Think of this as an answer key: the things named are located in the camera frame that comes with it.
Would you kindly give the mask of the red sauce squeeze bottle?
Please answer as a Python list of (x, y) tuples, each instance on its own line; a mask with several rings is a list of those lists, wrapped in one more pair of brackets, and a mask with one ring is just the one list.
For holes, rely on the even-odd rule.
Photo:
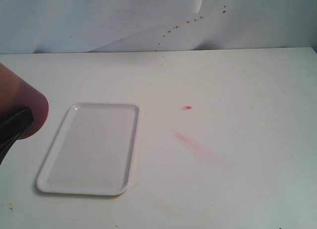
[(0, 65), (0, 117), (23, 107), (32, 111), (34, 122), (19, 137), (25, 139), (38, 132), (47, 120), (49, 103), (46, 97), (3, 64)]

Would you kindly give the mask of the white rectangular plastic tray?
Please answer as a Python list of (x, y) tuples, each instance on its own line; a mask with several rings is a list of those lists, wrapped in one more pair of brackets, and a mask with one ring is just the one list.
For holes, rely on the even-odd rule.
[(76, 103), (69, 108), (36, 180), (44, 193), (117, 196), (130, 185), (139, 109)]

